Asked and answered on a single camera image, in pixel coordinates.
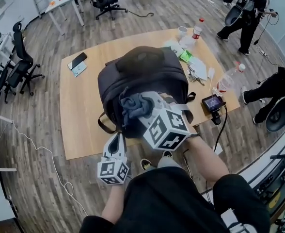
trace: black backpack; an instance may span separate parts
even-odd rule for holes
[[[119,95],[127,88],[126,96],[144,91],[156,91],[171,95],[177,103],[188,99],[188,80],[176,54],[170,48],[137,47],[120,59],[106,63],[98,75],[98,89],[104,113],[116,125],[115,130],[105,126],[100,118],[99,126],[107,133],[121,131],[126,138],[142,137],[146,128],[138,119],[131,119],[123,127],[123,108]]]

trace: hand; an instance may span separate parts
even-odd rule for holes
[[[272,16],[273,18],[275,18],[275,17],[277,17],[277,16],[278,16],[278,14],[277,14],[277,12],[276,12],[276,11],[273,11],[273,12],[271,12],[271,16]]]

